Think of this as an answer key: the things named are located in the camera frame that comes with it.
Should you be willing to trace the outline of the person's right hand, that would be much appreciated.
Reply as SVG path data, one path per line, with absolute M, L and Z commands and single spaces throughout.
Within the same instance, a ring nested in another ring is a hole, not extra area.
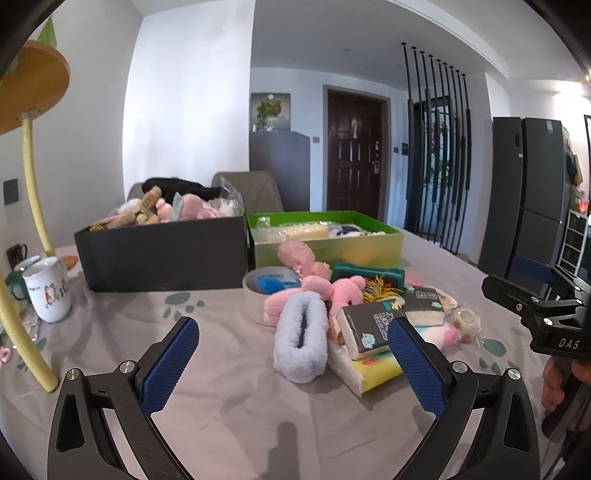
M 554 412 L 563 402 L 565 394 L 562 389 L 562 374 L 553 358 L 550 358 L 543 371 L 543 389 L 541 404 L 548 412 Z

